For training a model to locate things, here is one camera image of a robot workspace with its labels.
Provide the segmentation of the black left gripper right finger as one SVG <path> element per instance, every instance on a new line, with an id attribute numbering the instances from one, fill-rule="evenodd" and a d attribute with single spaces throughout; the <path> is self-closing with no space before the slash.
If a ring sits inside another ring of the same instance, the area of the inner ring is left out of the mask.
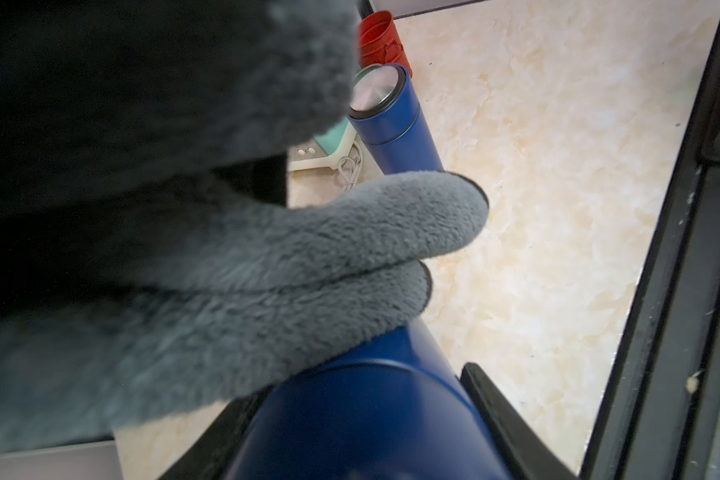
<path id="1" fill-rule="evenodd" d="M 462 368 L 460 383 L 486 424 L 513 479 L 576 480 L 476 363 Z"/>

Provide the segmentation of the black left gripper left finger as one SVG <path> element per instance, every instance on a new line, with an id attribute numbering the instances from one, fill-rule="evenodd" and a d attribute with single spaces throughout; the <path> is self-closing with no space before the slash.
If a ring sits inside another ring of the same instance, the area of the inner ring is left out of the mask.
<path id="1" fill-rule="evenodd" d="M 266 387 L 230 402 L 159 480 L 220 479 L 234 460 L 248 426 L 272 390 L 272 387 Z"/>

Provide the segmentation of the green and grey cloth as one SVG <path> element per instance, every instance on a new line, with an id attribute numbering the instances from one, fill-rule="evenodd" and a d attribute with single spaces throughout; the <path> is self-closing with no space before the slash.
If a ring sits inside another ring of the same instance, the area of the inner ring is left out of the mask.
<path id="1" fill-rule="evenodd" d="M 351 1 L 0 1 L 0 454 L 251 395 L 418 317 L 483 229 L 448 172 L 286 205 Z"/>

